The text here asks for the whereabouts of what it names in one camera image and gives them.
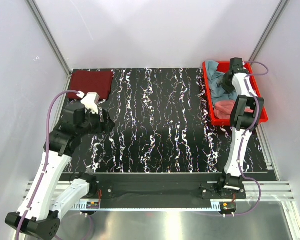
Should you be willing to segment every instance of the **gray cloth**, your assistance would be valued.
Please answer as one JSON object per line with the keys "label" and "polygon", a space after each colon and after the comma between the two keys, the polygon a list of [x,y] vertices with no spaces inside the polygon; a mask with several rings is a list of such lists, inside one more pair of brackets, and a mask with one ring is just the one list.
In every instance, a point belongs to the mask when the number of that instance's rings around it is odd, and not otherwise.
{"label": "gray cloth", "polygon": [[222,80],[224,77],[224,73],[217,71],[219,63],[216,61],[206,61],[205,62],[205,68],[207,72],[207,77],[208,77],[208,82],[209,82],[209,88],[210,88],[210,93],[211,93],[211,100],[213,106],[217,102],[223,101],[223,100],[237,100],[237,92],[233,91],[230,94],[227,94],[226,91],[220,86],[219,82]]}

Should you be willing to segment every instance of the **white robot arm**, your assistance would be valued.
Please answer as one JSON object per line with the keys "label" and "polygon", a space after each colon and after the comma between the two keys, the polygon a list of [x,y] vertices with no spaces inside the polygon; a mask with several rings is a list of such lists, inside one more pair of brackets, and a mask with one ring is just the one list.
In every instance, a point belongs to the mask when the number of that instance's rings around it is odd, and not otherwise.
{"label": "white robot arm", "polygon": [[49,144],[48,162],[45,151],[29,193],[17,212],[8,213],[6,224],[14,229],[21,227],[20,232],[26,235],[51,240],[59,229],[61,219],[71,207],[84,196],[90,198],[97,194],[97,178],[82,173],[52,201],[59,178],[71,161],[75,149],[81,144],[82,137],[86,134],[109,134],[115,126],[104,109],[101,120],[98,100],[99,95],[90,92],[81,101],[72,102],[62,110],[61,118],[44,146],[46,150]]}
{"label": "white robot arm", "polygon": [[[230,60],[230,70],[224,75],[221,85],[226,90],[234,87],[238,94],[230,116],[232,126],[231,149],[223,176],[218,183],[220,195],[229,196],[243,189],[242,170],[240,171],[239,165],[241,168],[244,166],[247,145],[260,120],[264,99],[258,97],[253,90],[249,72],[244,68],[241,58]],[[256,100],[259,105],[258,111],[256,111]],[[249,107],[253,112],[246,112],[246,107]],[[247,131],[254,121],[254,126]]]}

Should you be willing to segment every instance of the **black marble table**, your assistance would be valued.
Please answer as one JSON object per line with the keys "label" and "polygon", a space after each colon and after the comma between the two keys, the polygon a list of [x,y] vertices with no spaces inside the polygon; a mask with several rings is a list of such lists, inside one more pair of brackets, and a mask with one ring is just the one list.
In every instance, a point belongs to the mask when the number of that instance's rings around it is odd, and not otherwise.
{"label": "black marble table", "polygon": [[[112,71],[111,94],[100,105],[109,110],[116,126],[107,136],[85,136],[65,172],[85,172],[86,168],[96,173],[223,170],[232,132],[230,127],[211,125],[201,68]],[[255,132],[245,161],[245,171],[267,172]]]}

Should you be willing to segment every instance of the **red plastic tray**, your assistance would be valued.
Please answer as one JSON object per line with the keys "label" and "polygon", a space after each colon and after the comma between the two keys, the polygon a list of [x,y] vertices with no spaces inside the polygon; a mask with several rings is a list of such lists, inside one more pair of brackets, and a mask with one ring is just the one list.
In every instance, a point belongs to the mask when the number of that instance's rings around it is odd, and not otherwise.
{"label": "red plastic tray", "polygon": [[[222,73],[228,72],[229,66],[230,66],[229,61],[218,61],[218,63],[219,63],[219,66],[217,68],[217,71],[222,72]],[[213,104],[212,104],[212,100],[211,100],[210,89],[209,89],[206,62],[203,62],[202,67],[203,67],[203,78],[204,78],[205,88],[206,88],[206,93],[205,94],[206,94],[207,100],[208,100],[209,115],[210,115],[210,118],[211,118],[211,124],[214,125],[214,126],[230,126],[230,119],[219,119],[215,116],[214,108],[213,108]],[[252,69],[251,69],[251,65],[249,63],[246,63],[244,65],[244,67],[249,71],[249,73],[251,73],[251,74],[253,73]],[[256,79],[255,79],[254,76],[250,77],[250,82],[251,82],[251,86],[252,86],[253,90],[256,92],[256,94],[259,97],[261,97],[259,89],[258,89],[258,85],[256,83]],[[267,115],[267,112],[266,112],[266,108],[263,107],[259,123],[265,123],[267,121],[268,121],[268,115]]]}

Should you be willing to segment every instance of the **white enclosure wall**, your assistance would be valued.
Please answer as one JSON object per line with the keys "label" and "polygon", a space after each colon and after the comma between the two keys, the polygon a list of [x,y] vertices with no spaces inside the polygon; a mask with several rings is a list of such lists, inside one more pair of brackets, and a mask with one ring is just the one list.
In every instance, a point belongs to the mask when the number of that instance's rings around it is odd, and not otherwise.
{"label": "white enclosure wall", "polygon": [[5,217],[34,179],[49,104],[66,80],[26,1],[0,0],[0,240],[12,234]]}
{"label": "white enclosure wall", "polygon": [[36,0],[70,68],[249,59],[280,0]]}
{"label": "white enclosure wall", "polygon": [[[289,181],[300,212],[300,0],[290,1],[257,61],[269,121],[263,124],[281,180]],[[255,73],[264,71],[255,65]]]}

